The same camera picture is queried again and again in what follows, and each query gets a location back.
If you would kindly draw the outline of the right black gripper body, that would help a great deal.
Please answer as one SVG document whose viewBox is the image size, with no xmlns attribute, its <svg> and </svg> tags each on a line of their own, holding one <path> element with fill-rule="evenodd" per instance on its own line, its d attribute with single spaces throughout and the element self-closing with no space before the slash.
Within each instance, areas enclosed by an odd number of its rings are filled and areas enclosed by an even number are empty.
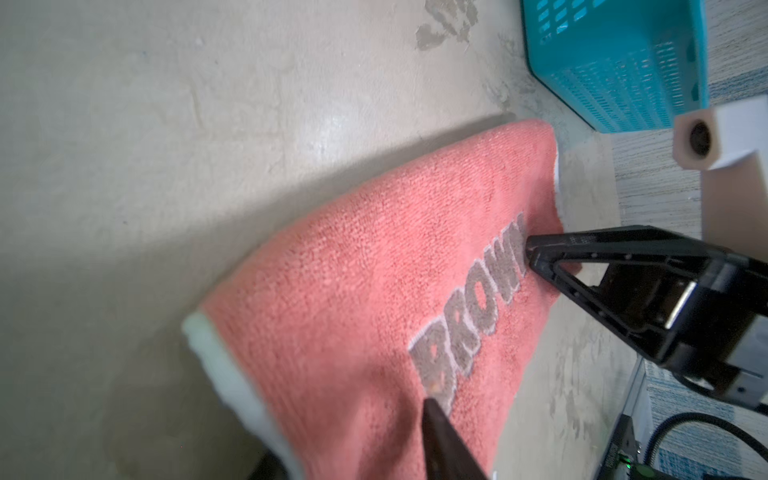
<svg viewBox="0 0 768 480">
<path fill-rule="evenodd" d="M 767 266 L 710 259 L 696 277 L 611 264 L 599 284 L 618 336 L 692 391 L 767 411 Z"/>
</svg>

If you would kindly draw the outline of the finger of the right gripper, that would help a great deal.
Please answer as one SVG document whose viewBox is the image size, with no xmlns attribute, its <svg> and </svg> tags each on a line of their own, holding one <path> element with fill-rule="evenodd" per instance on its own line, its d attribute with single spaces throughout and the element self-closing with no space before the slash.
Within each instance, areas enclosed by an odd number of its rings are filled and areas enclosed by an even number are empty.
<svg viewBox="0 0 768 480">
<path fill-rule="evenodd" d="M 662 309 L 666 271 L 651 265 L 599 262 L 605 272 L 597 285 L 590 286 L 575 275 L 582 265 L 542 257 L 529 260 L 532 271 L 643 358 L 664 361 L 671 345 Z"/>
<path fill-rule="evenodd" d="M 710 267 L 738 264 L 728 249 L 650 226 L 532 235 L 525 253 L 529 267 L 540 273 L 561 263 L 607 263 L 701 276 Z"/>
</svg>

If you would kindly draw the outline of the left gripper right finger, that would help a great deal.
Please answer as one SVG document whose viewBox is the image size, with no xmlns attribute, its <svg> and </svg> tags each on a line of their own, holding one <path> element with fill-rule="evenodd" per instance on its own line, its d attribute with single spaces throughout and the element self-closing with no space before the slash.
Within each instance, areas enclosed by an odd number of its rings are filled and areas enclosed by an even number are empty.
<svg viewBox="0 0 768 480">
<path fill-rule="evenodd" d="M 487 480 L 434 398 L 423 401 L 421 432 L 428 480 Z"/>
</svg>

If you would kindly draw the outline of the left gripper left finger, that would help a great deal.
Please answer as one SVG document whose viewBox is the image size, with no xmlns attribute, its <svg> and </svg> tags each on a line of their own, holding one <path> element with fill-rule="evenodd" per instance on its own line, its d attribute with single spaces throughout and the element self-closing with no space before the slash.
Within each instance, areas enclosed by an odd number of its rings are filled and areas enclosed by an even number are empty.
<svg viewBox="0 0 768 480">
<path fill-rule="evenodd" d="M 259 460 L 248 480 L 287 480 L 288 472 L 282 461 L 271 451 Z"/>
</svg>

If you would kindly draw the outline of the red pink towel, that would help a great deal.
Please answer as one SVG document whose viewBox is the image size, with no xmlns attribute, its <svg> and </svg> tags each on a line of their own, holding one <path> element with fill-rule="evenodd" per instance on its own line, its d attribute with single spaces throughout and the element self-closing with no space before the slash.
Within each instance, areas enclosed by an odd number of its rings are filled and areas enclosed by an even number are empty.
<svg viewBox="0 0 768 480">
<path fill-rule="evenodd" d="M 221 400 L 292 479 L 422 479 L 434 399 L 489 471 L 556 290 L 562 231 L 541 120 L 383 174 L 277 233 L 182 325 Z"/>
</svg>

